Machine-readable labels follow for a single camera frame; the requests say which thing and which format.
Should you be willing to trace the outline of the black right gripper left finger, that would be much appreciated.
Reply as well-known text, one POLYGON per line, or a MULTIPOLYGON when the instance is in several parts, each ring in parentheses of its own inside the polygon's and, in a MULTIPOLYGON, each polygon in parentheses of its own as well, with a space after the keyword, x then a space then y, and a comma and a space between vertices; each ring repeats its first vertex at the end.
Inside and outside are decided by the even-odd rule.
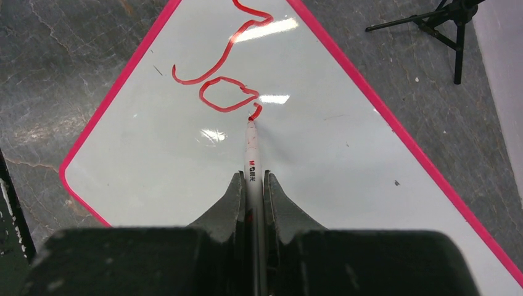
POLYGON ((245 295, 245 181, 182 227, 64 229, 31 264, 22 295, 245 295))

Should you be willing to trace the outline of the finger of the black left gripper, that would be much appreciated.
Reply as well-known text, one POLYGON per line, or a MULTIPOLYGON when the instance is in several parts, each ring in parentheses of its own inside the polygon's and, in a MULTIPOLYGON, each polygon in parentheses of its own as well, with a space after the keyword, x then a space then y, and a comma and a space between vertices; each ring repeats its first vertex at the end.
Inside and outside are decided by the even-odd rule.
POLYGON ((20 201, 1 156, 1 295, 18 295, 36 249, 20 201))

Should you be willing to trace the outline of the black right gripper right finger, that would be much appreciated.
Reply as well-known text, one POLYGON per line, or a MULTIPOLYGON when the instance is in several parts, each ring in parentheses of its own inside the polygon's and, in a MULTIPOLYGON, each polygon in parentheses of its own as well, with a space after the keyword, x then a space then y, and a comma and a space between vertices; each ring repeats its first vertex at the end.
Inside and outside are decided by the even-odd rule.
POLYGON ((265 172, 270 295, 478 295, 455 243, 437 231, 327 229, 265 172))

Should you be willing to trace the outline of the white marker pen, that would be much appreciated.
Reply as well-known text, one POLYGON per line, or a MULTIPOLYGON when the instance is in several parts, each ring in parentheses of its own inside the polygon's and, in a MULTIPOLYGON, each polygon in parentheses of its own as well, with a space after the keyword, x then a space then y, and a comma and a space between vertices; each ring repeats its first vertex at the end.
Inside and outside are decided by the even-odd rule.
POLYGON ((263 177, 258 147, 258 134, 252 117, 248 119, 245 138, 246 221, 249 223, 251 234, 252 291, 254 295, 268 295, 263 177))

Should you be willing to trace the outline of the pink-framed whiteboard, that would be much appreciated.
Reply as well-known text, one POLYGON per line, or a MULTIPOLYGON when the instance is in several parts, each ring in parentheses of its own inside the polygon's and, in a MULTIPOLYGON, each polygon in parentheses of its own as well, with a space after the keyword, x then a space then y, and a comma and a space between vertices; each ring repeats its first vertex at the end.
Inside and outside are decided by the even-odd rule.
POLYGON ((170 1, 60 167, 101 223, 185 226, 261 165, 334 229, 431 229, 482 295, 522 273, 300 1, 170 1))

